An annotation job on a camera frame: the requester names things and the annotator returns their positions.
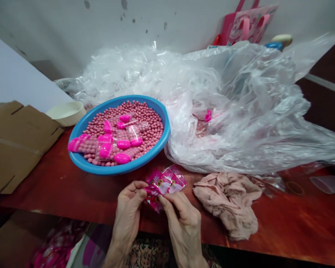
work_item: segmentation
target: bag handle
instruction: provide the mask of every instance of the bag handle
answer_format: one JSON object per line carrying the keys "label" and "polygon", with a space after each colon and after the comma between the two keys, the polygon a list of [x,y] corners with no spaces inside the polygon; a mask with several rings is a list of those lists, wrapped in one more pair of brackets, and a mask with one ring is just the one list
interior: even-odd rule
{"label": "bag handle", "polygon": [[[238,6],[236,8],[236,12],[240,12],[243,8],[243,5],[245,4],[245,0],[240,0],[238,3]],[[254,3],[252,5],[252,9],[257,8],[259,5],[259,0],[254,0]]]}
{"label": "bag handle", "polygon": [[267,24],[267,22],[269,21],[269,14],[266,14],[264,16],[261,17],[261,19],[259,20],[259,22],[257,23],[257,27],[260,28],[260,32],[258,33],[258,36],[255,39],[255,43],[259,42],[262,39],[262,36],[264,34],[264,29],[265,29],[265,25]]}
{"label": "bag handle", "polygon": [[241,21],[241,24],[239,25],[239,29],[242,29],[242,37],[241,40],[248,40],[249,37],[249,26],[250,22],[248,18],[245,18]]}

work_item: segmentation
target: cardboard flap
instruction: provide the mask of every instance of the cardboard flap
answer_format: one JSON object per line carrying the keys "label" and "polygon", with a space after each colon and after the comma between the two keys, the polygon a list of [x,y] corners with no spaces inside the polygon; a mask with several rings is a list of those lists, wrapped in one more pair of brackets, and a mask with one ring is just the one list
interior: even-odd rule
{"label": "cardboard flap", "polygon": [[63,133],[32,106],[0,103],[0,193],[11,194]]}

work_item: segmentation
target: white wall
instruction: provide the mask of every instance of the white wall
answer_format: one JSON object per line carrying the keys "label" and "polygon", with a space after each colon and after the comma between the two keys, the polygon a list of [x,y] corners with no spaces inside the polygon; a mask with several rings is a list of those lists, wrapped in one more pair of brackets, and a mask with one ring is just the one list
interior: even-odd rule
{"label": "white wall", "polygon": [[[104,46],[156,40],[158,46],[178,52],[205,48],[219,33],[223,16],[233,12],[238,2],[0,0],[0,38],[28,61],[49,60],[64,77],[76,77]],[[260,5],[274,3],[278,1],[261,0]],[[298,44],[335,31],[335,0],[280,0],[279,4],[262,43],[289,33]]]}

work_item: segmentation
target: rag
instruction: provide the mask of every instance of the rag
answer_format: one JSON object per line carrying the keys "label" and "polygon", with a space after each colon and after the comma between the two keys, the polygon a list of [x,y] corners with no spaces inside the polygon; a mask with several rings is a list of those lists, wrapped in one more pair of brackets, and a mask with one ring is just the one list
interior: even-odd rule
{"label": "rag", "polygon": [[251,205],[262,195],[262,189],[246,176],[233,172],[211,173],[194,185],[195,196],[207,211],[221,219],[230,240],[249,239],[258,231]]}

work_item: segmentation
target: blue plastic basin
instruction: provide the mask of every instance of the blue plastic basin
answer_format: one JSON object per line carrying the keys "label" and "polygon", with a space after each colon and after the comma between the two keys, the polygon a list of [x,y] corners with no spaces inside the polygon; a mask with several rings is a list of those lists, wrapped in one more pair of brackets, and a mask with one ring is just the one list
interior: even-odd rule
{"label": "blue plastic basin", "polygon": [[144,166],[146,163],[152,160],[159,152],[161,152],[161,150],[164,148],[170,136],[170,123],[169,123],[168,114],[166,112],[165,106],[161,102],[151,97],[143,96],[143,95],[128,95],[128,96],[118,97],[115,99],[111,99],[93,108],[76,124],[76,126],[72,130],[70,140],[81,135],[82,131],[87,128],[88,122],[92,121],[93,117],[95,117],[97,113],[103,112],[105,109],[108,109],[108,108],[115,108],[118,105],[121,105],[123,102],[126,102],[126,101],[133,102],[136,100],[139,102],[146,102],[149,108],[152,108],[161,117],[162,122],[164,124],[164,131],[158,143],[142,157],[132,162],[129,162],[127,164],[113,166],[113,167],[95,166],[91,163],[88,163],[88,161],[83,158],[82,153],[69,152],[71,160],[77,167],[79,167],[80,169],[86,172],[97,174],[97,175],[124,174],[124,173],[131,172],[133,170],[136,170]]}

